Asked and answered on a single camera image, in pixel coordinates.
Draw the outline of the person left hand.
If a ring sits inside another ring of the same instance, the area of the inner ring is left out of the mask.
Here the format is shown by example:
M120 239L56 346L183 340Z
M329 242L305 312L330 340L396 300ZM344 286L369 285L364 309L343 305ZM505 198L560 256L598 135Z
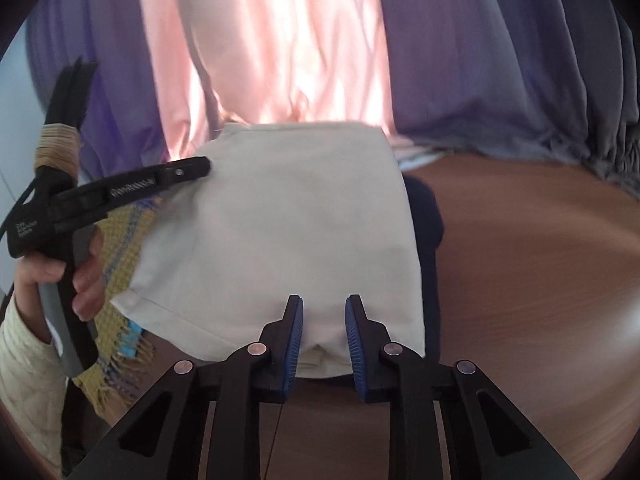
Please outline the person left hand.
M100 253L103 233L95 228L89 244L88 259L78 266L73 277L76 296L72 308L81 321L92 320L102 309L105 299L103 266ZM30 332L44 344L51 334L40 304L38 286L56 284L64 275L65 264L32 252L18 260L14 275L14 302L17 312Z

